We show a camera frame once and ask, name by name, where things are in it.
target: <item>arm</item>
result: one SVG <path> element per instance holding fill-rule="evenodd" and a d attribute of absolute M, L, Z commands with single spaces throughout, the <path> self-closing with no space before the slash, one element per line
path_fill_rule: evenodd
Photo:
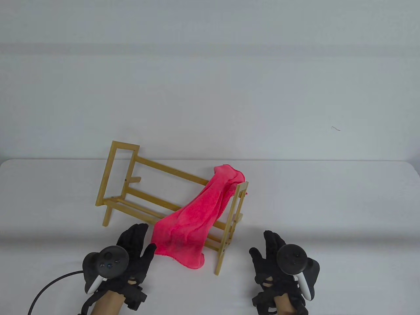
<path fill-rule="evenodd" d="M 96 302 L 91 315 L 118 315 L 125 299 L 121 294 L 108 291 Z"/>
<path fill-rule="evenodd" d="M 273 281 L 272 277 L 267 278 L 269 281 Z M 270 287 L 272 284 L 264 283 L 263 286 Z M 277 314 L 278 315 L 292 315 L 296 314 L 295 308 L 292 306 L 289 300 L 289 295 L 287 293 L 275 297 L 274 303 L 276 304 Z"/>

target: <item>black vr controller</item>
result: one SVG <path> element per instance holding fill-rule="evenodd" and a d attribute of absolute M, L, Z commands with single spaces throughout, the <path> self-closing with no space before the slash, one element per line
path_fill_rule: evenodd
<path fill-rule="evenodd" d="M 311 301 L 315 296 L 314 285 L 319 274 L 319 263 L 309 258 L 303 248 L 286 244 L 277 252 L 277 264 L 285 274 L 297 278 L 303 297 Z"/>
<path fill-rule="evenodd" d="M 116 278 L 123 274 L 129 264 L 129 255 L 121 246 L 112 245 L 100 252 L 87 254 L 83 259 L 82 269 L 87 294 L 95 293 L 102 281 Z"/>

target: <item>towel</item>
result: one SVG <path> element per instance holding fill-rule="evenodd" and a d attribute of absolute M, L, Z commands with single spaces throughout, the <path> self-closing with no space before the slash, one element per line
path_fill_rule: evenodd
<path fill-rule="evenodd" d="M 156 223 L 151 241 L 157 246 L 155 255 L 172 257 L 191 269 L 201 268 L 207 235 L 236 186 L 244 181 L 244 175 L 230 165 L 216 166 L 213 178 L 193 201 Z"/>

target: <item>bamboo rack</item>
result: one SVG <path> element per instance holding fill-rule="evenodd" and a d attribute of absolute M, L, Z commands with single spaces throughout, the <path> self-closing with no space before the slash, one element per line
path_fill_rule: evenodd
<path fill-rule="evenodd" d="M 130 150 L 133 151 L 130 159 L 130 164 L 127 170 L 126 178 L 124 180 L 123 189 L 120 196 L 113 196 L 105 198 L 105 191 L 108 184 L 109 176 L 111 173 L 111 168 L 114 163 L 115 154 L 118 149 Z M 112 141 L 111 149 L 109 151 L 108 160 L 105 165 L 104 174 L 102 177 L 101 185 L 99 187 L 98 197 L 96 199 L 96 206 L 106 205 L 106 212 L 102 225 L 108 226 L 111 214 L 113 209 L 124 212 L 128 215 L 131 215 L 135 218 L 138 218 L 144 222 L 155 225 L 160 219 L 163 219 L 166 215 L 156 212 L 154 210 L 148 209 L 146 207 L 140 206 L 134 202 L 126 200 L 127 194 L 135 196 L 137 198 L 149 201 L 155 205 L 159 205 L 163 208 L 178 211 L 182 207 L 176 204 L 173 204 L 169 201 L 157 198 L 140 190 L 130 187 L 131 183 L 139 183 L 141 177 L 133 176 L 133 170 L 136 163 L 140 163 L 162 172 L 192 181 L 200 185 L 207 185 L 208 180 L 200 178 L 198 176 L 177 170 L 175 168 L 147 160 L 138 156 L 140 146 L 136 144 Z M 235 232 L 237 223 L 242 219 L 241 207 L 245 199 L 245 195 L 248 188 L 248 182 L 239 184 L 236 187 L 235 195 L 233 196 L 232 205 L 228 213 L 228 218 L 226 222 L 216 221 L 214 227 L 223 230 L 222 238 L 219 238 L 215 235 L 208 234 L 205 246 L 218 252 L 218 261 L 215 269 L 215 274 L 219 275 L 220 269 L 222 267 L 223 258 L 229 244 L 232 242 L 232 238 Z"/>

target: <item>gloved hand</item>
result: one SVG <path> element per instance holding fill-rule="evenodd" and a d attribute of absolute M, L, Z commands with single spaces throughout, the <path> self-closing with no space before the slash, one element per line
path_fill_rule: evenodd
<path fill-rule="evenodd" d="M 143 256 L 140 256 L 148 228 L 149 226 L 146 223 L 134 224 L 127 231 L 124 231 L 117 241 L 117 245 L 124 248 L 130 257 L 129 265 L 124 274 L 130 275 L 130 280 L 137 284 L 143 283 L 146 278 L 156 250 L 155 244 L 149 244 L 144 250 Z"/>
<path fill-rule="evenodd" d="M 298 315 L 307 315 L 305 300 L 293 276 L 285 274 L 277 265 L 277 252 L 286 242 L 272 231 L 264 232 L 265 258 L 255 247 L 249 250 L 255 268 L 255 282 L 264 290 L 252 299 L 259 315 L 276 314 L 268 308 L 275 308 L 274 297 L 288 294 L 290 303 L 297 310 Z"/>
<path fill-rule="evenodd" d="M 149 226 L 145 223 L 134 224 L 124 231 L 117 241 L 117 245 L 124 248 L 129 255 L 129 263 L 125 271 L 118 277 L 103 281 L 96 292 L 83 304 L 81 314 L 86 315 L 88 308 L 100 299 L 107 291 L 113 291 L 125 296 L 125 303 L 131 310 L 137 310 L 147 295 L 142 292 L 143 283 L 155 255 L 156 245 L 149 244 L 143 250 L 143 241 Z"/>

